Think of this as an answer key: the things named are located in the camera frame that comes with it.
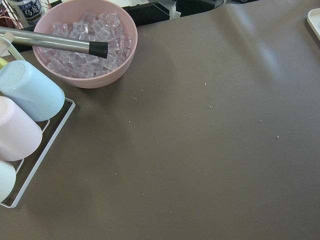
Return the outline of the cream rabbit tray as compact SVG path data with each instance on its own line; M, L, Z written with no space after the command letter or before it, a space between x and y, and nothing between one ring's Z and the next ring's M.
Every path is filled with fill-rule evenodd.
M312 31L318 40L320 40L320 8L310 10L306 19Z

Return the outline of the blue cup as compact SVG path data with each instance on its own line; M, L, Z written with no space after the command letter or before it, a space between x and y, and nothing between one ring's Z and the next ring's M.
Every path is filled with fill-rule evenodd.
M0 69L0 91L35 122L54 117L63 107L63 90L25 60L14 60Z

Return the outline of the pink cup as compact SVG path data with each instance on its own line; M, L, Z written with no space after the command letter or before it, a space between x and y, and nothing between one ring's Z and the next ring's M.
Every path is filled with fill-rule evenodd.
M42 129L10 98L0 97L0 159L18 161L40 146Z

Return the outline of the metal rod black tip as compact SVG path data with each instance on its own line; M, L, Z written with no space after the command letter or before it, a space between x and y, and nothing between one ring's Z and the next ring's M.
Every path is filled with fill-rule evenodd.
M10 33L14 36L13 42L15 44L89 54L104 59L108 57L108 42L86 41L22 29L1 27L0 35L3 36L5 33Z

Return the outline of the white cup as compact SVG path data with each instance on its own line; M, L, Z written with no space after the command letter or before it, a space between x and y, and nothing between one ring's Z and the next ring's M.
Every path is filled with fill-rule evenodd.
M0 201L5 200L12 192L16 183L16 170L7 161L0 161Z

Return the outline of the yellow cup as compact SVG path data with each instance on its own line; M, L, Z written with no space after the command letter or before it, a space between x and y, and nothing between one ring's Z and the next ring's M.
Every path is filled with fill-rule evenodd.
M9 62L4 58L0 57L0 69L7 65Z

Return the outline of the tea bottle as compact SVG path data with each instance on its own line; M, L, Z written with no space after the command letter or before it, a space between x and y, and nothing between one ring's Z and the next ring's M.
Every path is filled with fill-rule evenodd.
M24 28L34 27L45 14L40 0L9 0L8 4Z

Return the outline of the white cup rack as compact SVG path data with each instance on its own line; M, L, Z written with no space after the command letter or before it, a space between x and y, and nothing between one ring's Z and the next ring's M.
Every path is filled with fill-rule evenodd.
M25 61L8 38L1 37L0 51L1 53L9 51L14 57L13 61ZM44 121L34 121L32 119L42 130L42 140L39 147L31 155L17 161L6 161L0 159L1 161L6 161L12 164L16 172L16 181L13 190L5 200L0 202L2 206L6 208L15 208L17 206L42 160L75 106L74 101L65 97L62 109L55 116Z

